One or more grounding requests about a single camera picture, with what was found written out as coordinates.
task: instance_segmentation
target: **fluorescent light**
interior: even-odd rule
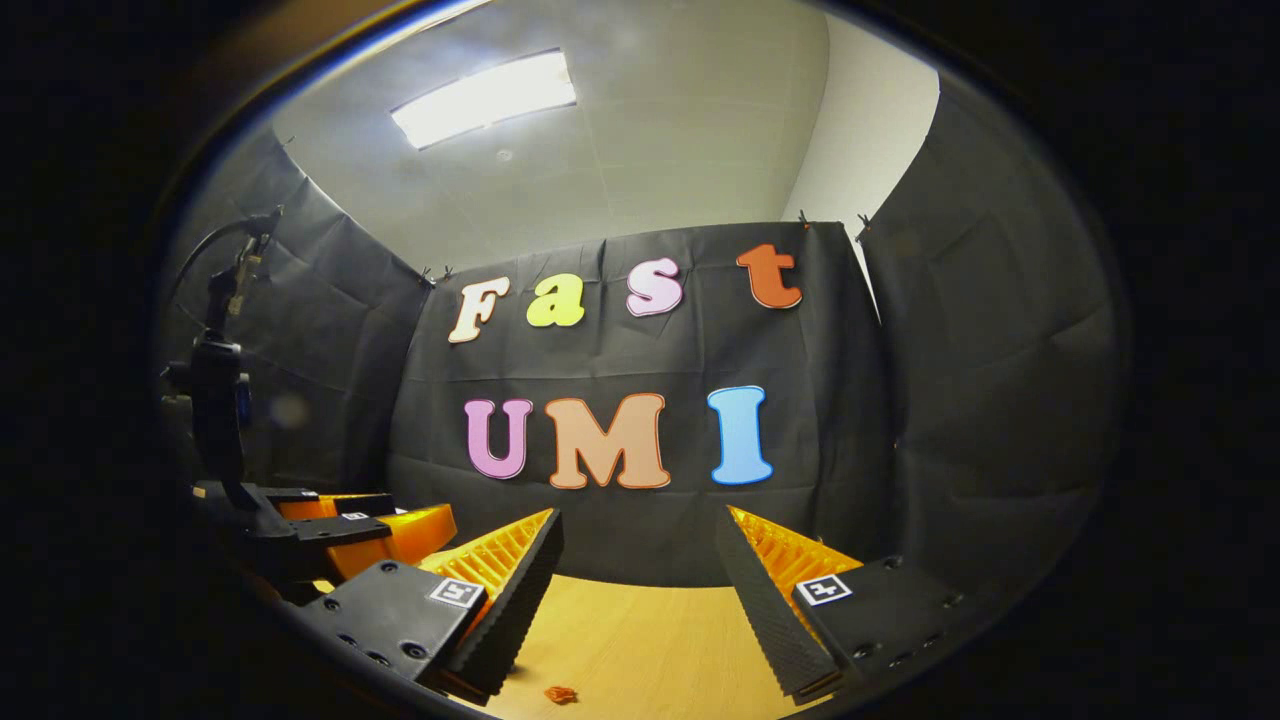
[[[576,101],[564,53],[553,50],[433,90],[392,110],[392,119],[421,150],[507,118]]]

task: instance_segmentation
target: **purple letter u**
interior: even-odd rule
[[[525,420],[534,411],[534,404],[527,400],[508,400],[502,404],[509,438],[507,456],[502,460],[489,452],[489,416],[493,415],[493,402],[488,400],[471,400],[463,406],[467,413],[467,451],[476,470],[506,480],[525,469]]]

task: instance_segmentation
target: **small orange object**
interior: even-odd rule
[[[564,705],[566,702],[577,701],[577,691],[575,691],[573,688],[562,688],[559,685],[554,685],[547,688],[547,691],[543,692],[543,694],[547,696],[547,700],[554,702],[556,705]]]

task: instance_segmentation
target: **blue letter i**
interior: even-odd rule
[[[717,483],[745,486],[773,474],[773,465],[760,456],[762,402],[764,389],[756,386],[727,387],[707,396],[721,421],[721,465],[712,470]]]

